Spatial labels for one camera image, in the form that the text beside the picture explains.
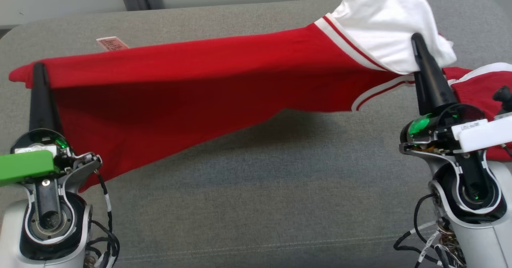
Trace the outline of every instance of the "white stripe trim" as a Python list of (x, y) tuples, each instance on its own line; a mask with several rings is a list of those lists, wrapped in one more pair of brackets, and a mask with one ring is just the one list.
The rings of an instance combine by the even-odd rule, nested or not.
[[(334, 25), (336, 25), (336, 20), (333, 20), (332, 18), (329, 18), (329, 20), (331, 20), (331, 22), (333, 22)], [(359, 52), (354, 50), (350, 46), (350, 44), (348, 44), (345, 40), (343, 40), (341, 36), (338, 35), (338, 33), (329, 25), (329, 23), (327, 23), (327, 21), (324, 18), (316, 20), (315, 24), (316, 26), (318, 26), (318, 28), (320, 28), (320, 30), (322, 30), (327, 35), (327, 37), (329, 37), (336, 44), (336, 46), (338, 46), (344, 53), (349, 55), (353, 60), (355, 60), (356, 62), (358, 62), (359, 64), (363, 65), (366, 68), (384, 71), (383, 69), (375, 66), (375, 64), (371, 63), (366, 58), (364, 58), (364, 56), (362, 56)]]
[(399, 76), (391, 81), (388, 81), (386, 83), (383, 83), (383, 84), (380, 84), (379, 86), (375, 86), (373, 88), (371, 88), (370, 90), (366, 91), (365, 93), (362, 93), (361, 95), (359, 95), (359, 97), (357, 97), (357, 99), (353, 102), (352, 104), (352, 111), (353, 112), (356, 112), (357, 111), (357, 107), (363, 103), (366, 99), (368, 98), (372, 98), (373, 95), (381, 92), (381, 91), (384, 91), (386, 89), (389, 89), (391, 88), (392, 86), (395, 86), (397, 84), (399, 84), (400, 82), (404, 82), (402, 85), (399, 85), (395, 88), (398, 88), (398, 87), (401, 87), (401, 86), (404, 86), (404, 85), (409, 85), (408, 82), (411, 82), (411, 81), (414, 81), (414, 76), (413, 75), (403, 75), (403, 76)]
[(450, 83), (450, 81), (448, 81), (448, 83), (450, 85), (452, 85), (452, 84), (456, 84), (456, 83), (460, 83), (460, 82), (464, 82), (464, 81), (470, 80), (471, 78), (474, 78), (474, 77), (477, 77), (477, 76), (480, 76), (480, 75), (483, 75), (483, 74), (487, 74), (487, 73), (491, 73), (491, 72), (499, 72), (499, 71), (510, 71), (510, 72), (512, 72), (512, 64), (508, 64), (508, 63), (504, 63), (504, 62), (498, 62), (498, 63), (493, 63), (493, 64), (485, 65), (485, 66), (482, 66), (482, 67), (480, 67), (478, 69), (475, 69), (475, 70), (471, 71), (470, 73), (467, 73), (466, 75), (464, 75), (459, 80), (455, 80), (455, 81), (453, 81), (451, 83)]
[(332, 16), (331, 13), (327, 13), (327, 15), (325, 15), (329, 20), (331, 20), (331, 23), (334, 24), (334, 26), (336, 26), (336, 28), (338, 28), (338, 30), (340, 31), (341, 34), (343, 34), (343, 36), (345, 36), (349, 42), (351, 44), (353, 44), (355, 47), (357, 47), (357, 49), (359, 49), (359, 51), (361, 51), (362, 53), (364, 53), (368, 58), (370, 58), (371, 60), (373, 60), (373, 62), (377, 63), (380, 65), (380, 67), (384, 67), (386, 70), (388, 71), (391, 71), (393, 73), (397, 73), (397, 74), (400, 74), (400, 75), (403, 75), (404, 73), (403, 72), (399, 72), (399, 71), (396, 71), (396, 70), (393, 70), (391, 69), (389, 66), (387, 66), (386, 64), (382, 63), (380, 60), (378, 60), (377, 58), (375, 58), (367, 49), (363, 48), (357, 41), (355, 38), (353, 38), (349, 32), (347, 32), (345, 30), (345, 28), (340, 24), (340, 22), (338, 22), (338, 20), (336, 20), (336, 18), (334, 16)]

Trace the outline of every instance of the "clothing tag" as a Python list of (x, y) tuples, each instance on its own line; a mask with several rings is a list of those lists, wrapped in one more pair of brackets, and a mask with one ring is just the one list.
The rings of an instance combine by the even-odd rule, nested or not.
[(96, 39), (105, 51), (130, 49), (123, 41), (117, 37), (105, 37)]

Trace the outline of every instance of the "green block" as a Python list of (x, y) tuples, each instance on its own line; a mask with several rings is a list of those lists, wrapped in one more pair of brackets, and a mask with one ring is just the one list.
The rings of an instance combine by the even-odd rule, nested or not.
[(55, 172), (52, 152), (47, 150), (0, 155), (0, 186)]

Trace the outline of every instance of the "gray couch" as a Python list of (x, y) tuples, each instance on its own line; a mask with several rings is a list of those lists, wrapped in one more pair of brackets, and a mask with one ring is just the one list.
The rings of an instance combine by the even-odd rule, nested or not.
[[(456, 66), (512, 62), (512, 25), (494, 2), (429, 1), (440, 32), (455, 43)], [(339, 3), (121, 12), (17, 27), (0, 40), (0, 153), (28, 127), (29, 91), (7, 80), (23, 64), (101, 52), (95, 39), (106, 36), (137, 47), (296, 28)], [(414, 206), (428, 193), (426, 164), (397, 148), (400, 130), (416, 116), (413, 88), (381, 95), (359, 113), (283, 111), (109, 181), (122, 245), (116, 266), (412, 267), (417, 255), (392, 245), (412, 228)], [(13, 196), (24, 194), (0, 188), (0, 211)], [(105, 223), (100, 189), (83, 197)], [(430, 204), (419, 218), (433, 220)]]

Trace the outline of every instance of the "white sleeve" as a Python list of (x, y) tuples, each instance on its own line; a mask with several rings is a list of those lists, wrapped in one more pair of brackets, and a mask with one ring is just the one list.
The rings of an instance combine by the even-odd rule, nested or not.
[(439, 35), (426, 0), (343, 0), (327, 17), (361, 51), (398, 74), (419, 70), (411, 45), (416, 32), (441, 67), (457, 60), (453, 43)]

